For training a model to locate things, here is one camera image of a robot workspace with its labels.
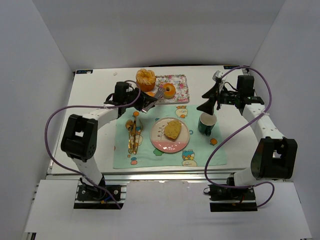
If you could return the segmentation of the silver metal tongs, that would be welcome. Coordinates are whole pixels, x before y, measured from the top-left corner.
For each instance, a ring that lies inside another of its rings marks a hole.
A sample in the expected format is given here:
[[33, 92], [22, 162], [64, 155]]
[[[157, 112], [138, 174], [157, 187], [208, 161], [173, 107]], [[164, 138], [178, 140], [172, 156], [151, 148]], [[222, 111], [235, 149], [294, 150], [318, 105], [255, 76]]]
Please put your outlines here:
[[164, 89], [162, 87], [158, 87], [155, 96], [149, 96], [145, 98], [143, 102], [142, 112], [147, 113], [151, 108], [153, 108], [158, 100], [164, 97]]

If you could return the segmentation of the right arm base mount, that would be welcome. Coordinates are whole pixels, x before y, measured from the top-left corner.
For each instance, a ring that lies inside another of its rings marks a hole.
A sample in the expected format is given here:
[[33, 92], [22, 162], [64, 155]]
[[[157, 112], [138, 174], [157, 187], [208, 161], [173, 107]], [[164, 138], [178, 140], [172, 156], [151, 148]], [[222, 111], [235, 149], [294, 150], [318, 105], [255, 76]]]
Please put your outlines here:
[[256, 212], [258, 210], [253, 189], [208, 186], [209, 206], [212, 213]]

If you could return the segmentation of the brown bread slice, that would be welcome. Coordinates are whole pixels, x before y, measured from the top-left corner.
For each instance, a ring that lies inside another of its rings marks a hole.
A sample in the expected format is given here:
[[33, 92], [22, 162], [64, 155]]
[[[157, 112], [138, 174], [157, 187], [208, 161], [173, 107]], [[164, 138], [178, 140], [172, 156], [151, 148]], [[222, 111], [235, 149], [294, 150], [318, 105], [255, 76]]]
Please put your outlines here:
[[180, 135], [181, 128], [182, 124], [179, 120], [169, 121], [164, 128], [164, 135], [171, 140], [175, 140]]

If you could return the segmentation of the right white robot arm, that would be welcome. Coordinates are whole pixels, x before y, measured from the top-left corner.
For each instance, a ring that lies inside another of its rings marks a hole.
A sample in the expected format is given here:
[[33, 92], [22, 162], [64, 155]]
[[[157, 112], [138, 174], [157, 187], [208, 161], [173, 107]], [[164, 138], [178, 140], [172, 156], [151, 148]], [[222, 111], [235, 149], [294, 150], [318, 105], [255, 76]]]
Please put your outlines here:
[[225, 87], [223, 76], [221, 71], [213, 75], [215, 84], [202, 95], [206, 102], [197, 110], [203, 112], [207, 120], [212, 120], [222, 104], [236, 107], [258, 141], [250, 166], [233, 173], [226, 185], [233, 189], [244, 189], [259, 186], [264, 180], [291, 178], [298, 144], [276, 128], [267, 113], [269, 106], [265, 106], [261, 97], [254, 95], [254, 77], [238, 76], [236, 89], [232, 91]]

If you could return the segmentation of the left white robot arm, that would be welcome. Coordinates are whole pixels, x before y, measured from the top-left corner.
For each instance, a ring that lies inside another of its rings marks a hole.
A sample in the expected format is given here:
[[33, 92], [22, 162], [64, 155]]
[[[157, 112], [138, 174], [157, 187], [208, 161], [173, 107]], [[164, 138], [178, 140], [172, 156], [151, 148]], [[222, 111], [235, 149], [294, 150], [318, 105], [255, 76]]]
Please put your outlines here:
[[80, 181], [86, 190], [98, 193], [105, 187], [104, 176], [94, 158], [98, 130], [120, 118], [127, 108], [147, 113], [160, 98], [159, 93], [150, 96], [138, 87], [133, 88], [128, 80], [118, 81], [103, 108], [85, 115], [72, 114], [68, 117], [60, 147], [83, 174]]

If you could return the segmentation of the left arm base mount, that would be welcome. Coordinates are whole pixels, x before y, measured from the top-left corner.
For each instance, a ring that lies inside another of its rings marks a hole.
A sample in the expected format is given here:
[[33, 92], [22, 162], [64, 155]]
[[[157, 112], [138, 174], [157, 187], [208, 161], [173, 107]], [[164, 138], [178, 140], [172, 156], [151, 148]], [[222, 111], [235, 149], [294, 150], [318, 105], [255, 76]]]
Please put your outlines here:
[[120, 210], [126, 199], [127, 187], [125, 185], [107, 185], [104, 191], [92, 191], [83, 184], [79, 184], [76, 190], [74, 209], [81, 210]]

